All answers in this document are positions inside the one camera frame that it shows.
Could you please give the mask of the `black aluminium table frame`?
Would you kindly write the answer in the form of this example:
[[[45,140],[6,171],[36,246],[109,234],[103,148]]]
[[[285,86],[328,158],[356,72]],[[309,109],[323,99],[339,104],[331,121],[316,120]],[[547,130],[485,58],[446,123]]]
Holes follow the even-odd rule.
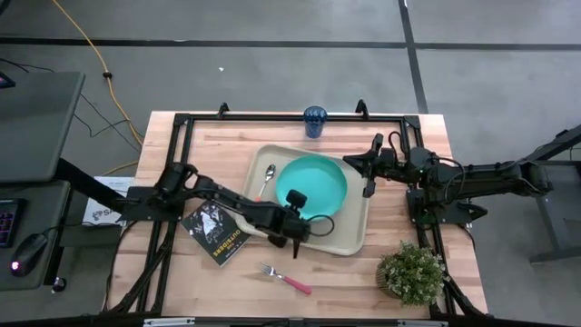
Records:
[[[159,178],[170,143],[173,120],[185,112],[152,112],[145,135],[135,183],[153,185]],[[371,119],[409,114],[338,114],[350,121],[328,121],[318,139],[305,135],[299,113],[225,113],[223,119],[209,112],[191,112],[202,118],[193,123],[189,162],[200,173],[239,192],[252,157],[266,144],[279,144],[337,157],[369,149],[376,133],[387,136],[399,124]],[[452,157],[443,115],[418,114],[423,145],[441,156]],[[423,319],[428,307],[402,307],[382,294],[375,283],[379,257],[398,249],[400,240],[417,242],[405,204],[406,187],[378,181],[370,199],[363,246],[352,256],[338,256],[301,247],[292,259],[291,245],[279,249],[261,238],[251,238],[220,267],[181,226],[172,248],[162,316],[220,318],[347,318]],[[129,292],[143,271],[153,225],[137,223],[123,238],[108,292],[112,309]],[[446,259],[455,281],[469,299],[487,311],[473,245],[457,226],[442,226]],[[279,278],[261,272],[267,263],[312,287],[312,295],[297,291]]]

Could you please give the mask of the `black paperback book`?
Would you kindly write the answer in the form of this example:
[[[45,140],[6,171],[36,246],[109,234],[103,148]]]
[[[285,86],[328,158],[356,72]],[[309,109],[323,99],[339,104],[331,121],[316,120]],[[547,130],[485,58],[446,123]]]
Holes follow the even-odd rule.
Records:
[[[251,237],[227,210],[212,202],[202,203],[181,223],[219,266],[226,264]]]

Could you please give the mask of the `black horizontal rail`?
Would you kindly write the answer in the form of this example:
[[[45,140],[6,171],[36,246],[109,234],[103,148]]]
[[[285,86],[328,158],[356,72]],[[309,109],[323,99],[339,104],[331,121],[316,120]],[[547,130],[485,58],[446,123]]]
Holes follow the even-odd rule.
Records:
[[[104,313],[51,319],[0,322],[0,327],[143,327],[143,321],[162,318],[154,312]],[[573,327],[542,322],[498,319],[492,316],[440,314],[434,319],[362,319],[362,318],[259,318],[259,317],[193,317],[193,327],[398,327],[398,320],[432,320],[448,322],[448,327]]]

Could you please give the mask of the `black lit keyboard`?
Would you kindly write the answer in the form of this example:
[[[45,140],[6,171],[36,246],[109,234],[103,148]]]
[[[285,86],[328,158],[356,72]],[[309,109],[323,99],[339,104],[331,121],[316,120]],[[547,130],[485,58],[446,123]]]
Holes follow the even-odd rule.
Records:
[[[17,229],[19,205],[18,199],[0,201],[0,248],[12,246]]]

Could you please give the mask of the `grey raised desk panel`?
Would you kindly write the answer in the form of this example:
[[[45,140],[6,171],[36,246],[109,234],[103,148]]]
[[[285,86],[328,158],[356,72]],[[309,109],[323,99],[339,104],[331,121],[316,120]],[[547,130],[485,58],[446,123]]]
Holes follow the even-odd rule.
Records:
[[[85,75],[29,73],[0,90],[0,183],[53,179]]]

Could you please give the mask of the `black metal stand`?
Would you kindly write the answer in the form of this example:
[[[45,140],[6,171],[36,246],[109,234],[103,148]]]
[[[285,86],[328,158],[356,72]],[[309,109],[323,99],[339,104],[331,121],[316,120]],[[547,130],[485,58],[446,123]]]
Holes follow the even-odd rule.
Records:
[[[530,257],[532,264],[581,258],[581,235],[574,236],[568,226],[581,223],[581,159],[556,159],[578,145],[581,124],[557,134],[504,170],[503,185],[510,193],[533,197],[547,229],[550,249]]]

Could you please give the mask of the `dark grey desk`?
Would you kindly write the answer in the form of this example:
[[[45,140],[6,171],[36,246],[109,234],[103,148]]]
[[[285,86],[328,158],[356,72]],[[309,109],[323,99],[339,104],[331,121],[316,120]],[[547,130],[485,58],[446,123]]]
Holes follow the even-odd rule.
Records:
[[[0,292],[32,290],[53,283],[63,254],[59,242],[70,198],[70,186],[65,182],[0,187],[0,201],[20,202],[12,246],[0,248]],[[33,233],[44,233],[48,243],[35,268],[25,277],[14,277],[10,273],[12,256],[18,245]]]

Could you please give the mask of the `blue ribbed cup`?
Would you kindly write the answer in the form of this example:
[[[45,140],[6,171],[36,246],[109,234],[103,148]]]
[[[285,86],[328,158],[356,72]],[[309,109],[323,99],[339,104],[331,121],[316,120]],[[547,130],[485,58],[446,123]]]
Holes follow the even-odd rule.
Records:
[[[323,125],[326,123],[328,117],[327,111],[320,106],[310,106],[303,113],[303,121],[305,123],[305,134],[309,138],[320,137]]]

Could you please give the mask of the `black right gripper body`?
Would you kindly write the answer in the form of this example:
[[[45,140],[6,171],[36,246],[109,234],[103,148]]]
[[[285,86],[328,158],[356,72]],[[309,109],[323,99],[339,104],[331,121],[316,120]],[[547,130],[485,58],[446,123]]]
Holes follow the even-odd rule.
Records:
[[[409,183],[404,164],[399,162],[397,153],[394,149],[391,147],[384,148],[382,146],[383,140],[383,134],[376,134],[371,143],[370,151],[375,151],[379,155],[372,163],[376,177],[396,181],[399,183]],[[375,178],[368,179],[367,184],[363,190],[363,196],[365,198],[370,198],[375,193]]]

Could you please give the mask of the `black diagonal metal beam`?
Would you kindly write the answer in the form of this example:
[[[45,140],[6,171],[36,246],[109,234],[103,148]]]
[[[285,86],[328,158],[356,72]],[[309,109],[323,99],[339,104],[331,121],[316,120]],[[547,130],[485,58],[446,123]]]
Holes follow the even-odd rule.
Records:
[[[67,181],[77,192],[94,199],[117,213],[124,213],[125,207],[128,205],[123,195],[95,180],[91,175],[63,158],[58,160],[54,178]]]

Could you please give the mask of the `teal plastic plate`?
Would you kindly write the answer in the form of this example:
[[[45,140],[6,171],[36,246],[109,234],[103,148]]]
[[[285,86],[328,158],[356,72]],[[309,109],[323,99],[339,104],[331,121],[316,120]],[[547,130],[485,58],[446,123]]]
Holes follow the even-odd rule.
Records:
[[[303,194],[307,200],[300,217],[332,216],[343,206],[348,191],[347,179],[333,160],[319,156],[302,156],[288,163],[276,178],[275,194],[278,203],[288,205],[290,191]]]

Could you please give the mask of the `orange handled metal spoon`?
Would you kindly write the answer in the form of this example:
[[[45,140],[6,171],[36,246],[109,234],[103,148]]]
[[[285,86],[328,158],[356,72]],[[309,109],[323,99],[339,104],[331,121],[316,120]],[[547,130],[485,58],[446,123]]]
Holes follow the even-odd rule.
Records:
[[[260,201],[262,198],[262,195],[265,191],[266,186],[268,185],[268,182],[273,178],[273,176],[276,173],[276,165],[274,163],[271,163],[266,171],[265,171],[265,176],[264,176],[264,182],[262,184],[261,189],[258,192],[258,195],[256,196],[256,201]]]

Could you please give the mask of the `white printed box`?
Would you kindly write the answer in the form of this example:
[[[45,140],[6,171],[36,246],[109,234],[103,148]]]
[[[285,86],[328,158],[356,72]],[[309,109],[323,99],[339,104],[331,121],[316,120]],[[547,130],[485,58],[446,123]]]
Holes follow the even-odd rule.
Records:
[[[133,186],[133,177],[113,177],[113,176],[95,176],[94,179],[105,186],[110,187],[117,193],[125,196],[131,186]],[[117,224],[125,226],[126,221],[120,219],[121,215],[94,199],[89,199],[85,208],[83,223],[84,224]]]

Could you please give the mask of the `red handled metal fork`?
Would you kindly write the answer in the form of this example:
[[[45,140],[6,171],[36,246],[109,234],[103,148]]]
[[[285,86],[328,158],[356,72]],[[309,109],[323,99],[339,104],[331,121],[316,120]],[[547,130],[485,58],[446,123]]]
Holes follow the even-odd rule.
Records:
[[[286,275],[278,273],[273,267],[269,266],[268,264],[260,263],[260,269],[265,274],[281,279],[282,281],[291,285],[292,287],[294,287],[296,290],[298,290],[300,292],[303,292],[307,295],[312,294],[312,288],[310,286],[308,286],[304,283],[298,282],[298,281],[292,279],[291,277],[288,277]]]

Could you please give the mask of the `potted green plant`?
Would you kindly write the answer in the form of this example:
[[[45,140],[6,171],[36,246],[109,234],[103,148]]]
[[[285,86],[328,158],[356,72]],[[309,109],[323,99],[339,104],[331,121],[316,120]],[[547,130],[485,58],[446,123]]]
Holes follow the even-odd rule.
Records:
[[[414,243],[401,242],[394,253],[380,258],[378,289],[403,307],[436,304],[443,293],[445,265],[439,254]]]

